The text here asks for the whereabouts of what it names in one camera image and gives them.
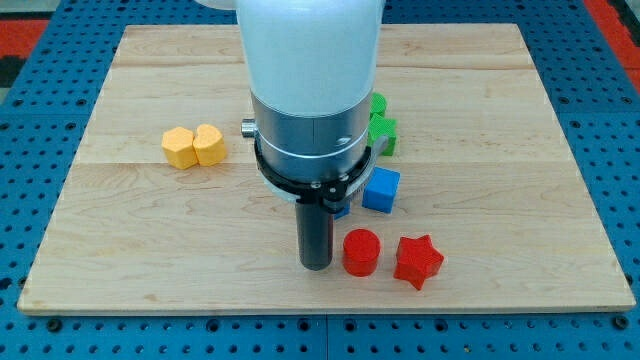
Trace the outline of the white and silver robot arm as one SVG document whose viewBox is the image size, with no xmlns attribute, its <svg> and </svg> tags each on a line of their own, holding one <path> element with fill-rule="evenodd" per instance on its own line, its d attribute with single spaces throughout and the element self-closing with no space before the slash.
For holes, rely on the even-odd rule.
<svg viewBox="0 0 640 360">
<path fill-rule="evenodd" d="M 301 203 L 346 198 L 363 173 L 385 4 L 380 0 L 199 0 L 233 10 L 265 178 Z"/>
</svg>

